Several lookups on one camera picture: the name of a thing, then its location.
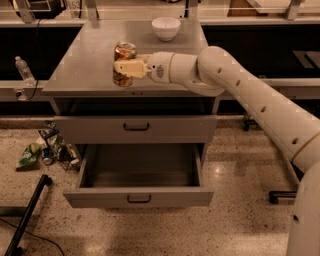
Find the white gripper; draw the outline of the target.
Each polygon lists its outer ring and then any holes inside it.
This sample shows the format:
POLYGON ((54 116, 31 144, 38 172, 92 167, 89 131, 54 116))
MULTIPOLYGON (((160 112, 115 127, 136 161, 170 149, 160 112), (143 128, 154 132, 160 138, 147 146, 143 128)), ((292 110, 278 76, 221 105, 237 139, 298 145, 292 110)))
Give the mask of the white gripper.
POLYGON ((137 54, 136 59, 118 60, 113 64, 114 76, 148 77, 157 83, 170 83, 170 66, 173 52, 137 54))

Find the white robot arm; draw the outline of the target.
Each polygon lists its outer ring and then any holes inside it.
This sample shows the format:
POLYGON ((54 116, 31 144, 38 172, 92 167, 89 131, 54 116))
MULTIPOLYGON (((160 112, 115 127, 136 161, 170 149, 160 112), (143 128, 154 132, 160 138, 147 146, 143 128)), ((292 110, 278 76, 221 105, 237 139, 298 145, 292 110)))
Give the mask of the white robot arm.
POLYGON ((116 60, 114 70, 180 84, 205 96, 230 93, 269 138, 303 172, 293 211, 286 256, 320 256, 320 119, 242 67, 220 47, 197 55, 156 52, 116 60))

